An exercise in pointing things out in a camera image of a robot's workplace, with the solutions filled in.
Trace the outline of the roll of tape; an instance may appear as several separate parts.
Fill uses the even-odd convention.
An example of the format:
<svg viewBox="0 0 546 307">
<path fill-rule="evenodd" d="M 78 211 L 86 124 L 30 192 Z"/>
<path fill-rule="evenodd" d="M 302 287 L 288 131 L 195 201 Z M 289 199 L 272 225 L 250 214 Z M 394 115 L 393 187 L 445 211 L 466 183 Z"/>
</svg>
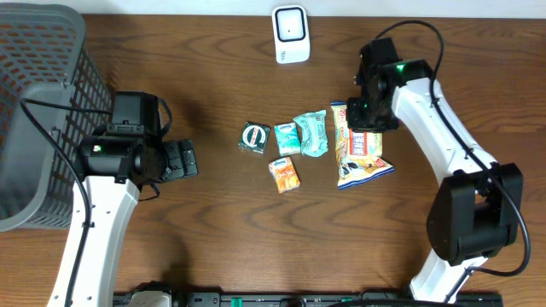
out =
<svg viewBox="0 0 546 307">
<path fill-rule="evenodd" d="M 251 122 L 246 122 L 243 126 L 238 146 L 258 154 L 263 154 L 269 139 L 270 127 Z"/>
</svg>

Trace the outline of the small green wipes pack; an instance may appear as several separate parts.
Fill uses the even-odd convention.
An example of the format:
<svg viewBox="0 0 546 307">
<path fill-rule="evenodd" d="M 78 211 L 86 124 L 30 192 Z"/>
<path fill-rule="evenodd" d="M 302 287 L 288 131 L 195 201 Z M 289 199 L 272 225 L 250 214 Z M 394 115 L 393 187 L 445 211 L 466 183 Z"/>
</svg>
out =
<svg viewBox="0 0 546 307">
<path fill-rule="evenodd" d="M 301 143 L 296 124 L 294 122 L 276 125 L 274 127 L 276 142 L 281 156 L 299 154 Z"/>
</svg>

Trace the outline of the orange tissue pack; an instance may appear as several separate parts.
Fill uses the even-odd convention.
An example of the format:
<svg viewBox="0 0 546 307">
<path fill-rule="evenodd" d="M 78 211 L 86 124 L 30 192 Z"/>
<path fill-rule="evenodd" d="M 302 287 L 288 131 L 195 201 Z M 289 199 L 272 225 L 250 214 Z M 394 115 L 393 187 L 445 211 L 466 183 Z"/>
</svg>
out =
<svg viewBox="0 0 546 307">
<path fill-rule="evenodd" d="M 272 161 L 268 167 L 279 194 L 291 191 L 300 186 L 299 176 L 290 157 L 283 157 Z"/>
</svg>

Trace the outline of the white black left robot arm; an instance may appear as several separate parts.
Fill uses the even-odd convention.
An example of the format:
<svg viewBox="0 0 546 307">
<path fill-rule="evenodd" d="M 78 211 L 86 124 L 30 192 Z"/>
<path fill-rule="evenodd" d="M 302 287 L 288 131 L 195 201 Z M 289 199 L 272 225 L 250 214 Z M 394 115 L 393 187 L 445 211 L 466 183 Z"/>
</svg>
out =
<svg viewBox="0 0 546 307">
<path fill-rule="evenodd" d="M 77 179 L 67 243 L 50 306 L 111 306 L 119 257 L 142 188 L 197 175 L 190 140 L 87 136 L 76 150 Z"/>
</svg>

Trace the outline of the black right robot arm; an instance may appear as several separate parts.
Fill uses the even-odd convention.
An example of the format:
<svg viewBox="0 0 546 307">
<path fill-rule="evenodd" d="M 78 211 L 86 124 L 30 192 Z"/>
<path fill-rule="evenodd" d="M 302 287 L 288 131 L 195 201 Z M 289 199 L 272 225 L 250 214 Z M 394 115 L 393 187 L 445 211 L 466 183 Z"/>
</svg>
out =
<svg viewBox="0 0 546 307">
<path fill-rule="evenodd" d="M 439 190 L 427 216 L 432 250 L 409 290 L 415 300 L 453 304 L 471 274 L 485 272 L 488 259 L 527 231 L 523 175 L 473 139 L 423 59 L 363 60 L 355 83 L 362 95 L 347 102 L 349 127 L 386 132 L 404 124 L 433 169 Z"/>
</svg>

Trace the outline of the green wet wipes pack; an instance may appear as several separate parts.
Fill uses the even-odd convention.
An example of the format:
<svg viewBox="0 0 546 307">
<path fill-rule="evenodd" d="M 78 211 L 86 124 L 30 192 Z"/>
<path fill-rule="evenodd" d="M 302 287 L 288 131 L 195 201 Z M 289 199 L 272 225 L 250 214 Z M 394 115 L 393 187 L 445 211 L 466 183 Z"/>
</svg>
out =
<svg viewBox="0 0 546 307">
<path fill-rule="evenodd" d="M 326 111 L 304 113 L 293 119 L 302 132 L 301 153 L 310 157 L 320 157 L 328 151 L 328 138 L 325 127 Z"/>
</svg>

